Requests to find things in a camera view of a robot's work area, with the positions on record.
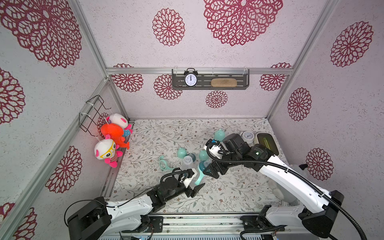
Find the teal nipple collar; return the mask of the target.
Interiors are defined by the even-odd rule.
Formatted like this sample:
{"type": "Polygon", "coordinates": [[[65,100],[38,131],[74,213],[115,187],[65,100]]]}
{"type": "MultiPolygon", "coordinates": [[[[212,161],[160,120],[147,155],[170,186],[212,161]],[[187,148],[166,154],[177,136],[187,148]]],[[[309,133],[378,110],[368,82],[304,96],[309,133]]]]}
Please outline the teal nipple collar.
{"type": "Polygon", "coordinates": [[[199,163],[199,169],[203,172],[210,165],[209,161],[201,161],[199,163]]]}
{"type": "Polygon", "coordinates": [[[193,153],[189,153],[188,155],[193,159],[193,162],[196,161],[196,156],[195,156],[195,154],[193,154],[193,153]]]}

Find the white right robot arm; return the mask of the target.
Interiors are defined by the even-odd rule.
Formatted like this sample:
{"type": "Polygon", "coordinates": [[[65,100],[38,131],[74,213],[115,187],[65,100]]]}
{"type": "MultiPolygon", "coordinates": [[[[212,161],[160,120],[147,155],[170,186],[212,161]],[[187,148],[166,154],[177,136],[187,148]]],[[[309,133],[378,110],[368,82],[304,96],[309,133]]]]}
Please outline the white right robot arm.
{"type": "Polygon", "coordinates": [[[323,239],[332,237],[331,230],[344,200],[340,192],[321,189],[282,162],[273,151],[262,144],[250,147],[239,134],[231,134],[222,142],[210,139],[205,150],[212,162],[203,170],[204,175],[218,179],[229,168],[244,166],[273,180],[300,201],[293,207],[264,206],[258,216],[243,219],[248,224],[244,234],[298,226],[323,239]]]}

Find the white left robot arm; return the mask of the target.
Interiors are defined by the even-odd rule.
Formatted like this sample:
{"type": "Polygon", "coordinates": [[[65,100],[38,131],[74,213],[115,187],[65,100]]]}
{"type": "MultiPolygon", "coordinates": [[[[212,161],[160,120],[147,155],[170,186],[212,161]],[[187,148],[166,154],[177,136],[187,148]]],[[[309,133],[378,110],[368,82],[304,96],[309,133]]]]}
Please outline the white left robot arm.
{"type": "Polygon", "coordinates": [[[160,211],[167,201],[182,194],[195,197],[204,187],[204,184],[190,186],[197,174],[195,169],[176,169],[162,176],[159,184],[122,202],[106,201],[104,197],[87,200],[85,206],[65,218],[70,239],[97,240],[120,232],[156,232],[160,219],[150,214],[160,211]]]}

